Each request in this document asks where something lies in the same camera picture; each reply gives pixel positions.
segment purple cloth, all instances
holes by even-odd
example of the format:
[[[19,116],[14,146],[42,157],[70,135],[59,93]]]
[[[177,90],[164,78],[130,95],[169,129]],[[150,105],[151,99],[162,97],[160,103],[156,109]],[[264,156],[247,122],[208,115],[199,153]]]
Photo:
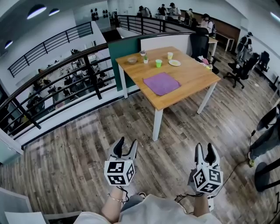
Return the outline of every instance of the purple cloth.
[[[157,95],[163,96],[178,89],[181,85],[167,73],[159,73],[150,78],[144,79],[144,83]]]

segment white plate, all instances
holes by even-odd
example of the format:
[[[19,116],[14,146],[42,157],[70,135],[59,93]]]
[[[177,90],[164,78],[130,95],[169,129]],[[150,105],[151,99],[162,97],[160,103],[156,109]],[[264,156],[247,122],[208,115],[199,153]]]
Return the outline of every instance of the white plate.
[[[168,61],[169,64],[173,65],[173,66],[180,66],[181,62],[177,61],[177,60],[170,60]]]

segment table leg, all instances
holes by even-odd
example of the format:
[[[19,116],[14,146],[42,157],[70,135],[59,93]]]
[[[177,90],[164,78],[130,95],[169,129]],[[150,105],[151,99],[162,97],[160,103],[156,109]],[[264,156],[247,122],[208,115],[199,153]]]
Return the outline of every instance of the table leg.
[[[153,130],[153,140],[154,142],[158,140],[159,129],[161,127],[161,119],[162,119],[162,110],[155,109],[154,113],[154,130]]]
[[[235,43],[235,40],[232,40],[232,44],[231,44],[231,51],[232,51],[232,48],[233,48],[233,44]]]
[[[124,98],[127,98],[127,88],[126,88],[126,79],[124,77],[124,71],[123,68],[119,65],[119,75],[121,77],[121,82],[122,82],[122,90],[123,90],[123,95]]]
[[[226,52],[228,51],[229,39],[227,39]]]
[[[210,98],[210,96],[211,96],[211,94],[212,94],[216,84],[217,84],[217,82],[215,82],[212,85],[210,85],[210,87],[208,89],[208,92],[206,93],[206,96],[204,97],[200,107],[198,108],[198,111],[197,111],[198,114],[200,114],[202,112],[202,110],[205,107],[207,101],[209,100],[209,98]]]
[[[217,48],[217,44],[218,44],[218,42],[216,42],[216,43],[214,44],[214,48],[213,48],[213,52],[212,52],[212,56],[214,56],[214,55],[215,55],[215,51],[216,51],[216,48]]]
[[[271,99],[268,101],[269,103],[271,103],[271,101],[273,100],[273,98],[274,98],[275,95],[277,94],[279,88],[280,88],[280,82],[278,83],[278,87],[277,87],[276,91],[274,92],[274,94],[272,95]]]

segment small bowl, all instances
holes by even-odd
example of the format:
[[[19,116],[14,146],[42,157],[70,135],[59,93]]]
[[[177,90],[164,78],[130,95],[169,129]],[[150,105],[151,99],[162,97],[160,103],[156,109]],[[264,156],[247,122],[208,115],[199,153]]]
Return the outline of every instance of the small bowl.
[[[146,55],[146,51],[140,51],[139,53],[142,57],[144,57]]]
[[[137,62],[137,58],[129,58],[127,62],[131,65],[134,65]]]

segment ceiling light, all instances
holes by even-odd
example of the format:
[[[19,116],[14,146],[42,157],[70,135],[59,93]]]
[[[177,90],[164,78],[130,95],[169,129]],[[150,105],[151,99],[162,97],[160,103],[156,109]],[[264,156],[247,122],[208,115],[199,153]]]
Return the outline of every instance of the ceiling light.
[[[8,40],[5,44],[5,49],[7,49],[13,42],[11,40]]]
[[[274,13],[270,13],[271,15],[272,15],[272,17],[274,18],[274,19],[276,19],[278,22],[280,22],[280,18],[278,17],[278,16],[276,16]]]
[[[58,13],[60,10],[59,9],[52,9],[50,12],[49,12],[49,16],[52,16],[56,13]]]
[[[46,9],[47,9],[47,7],[44,6],[43,4],[38,4],[38,5],[33,6],[28,13],[27,19],[31,19],[31,18],[39,15],[40,13],[45,11]]]

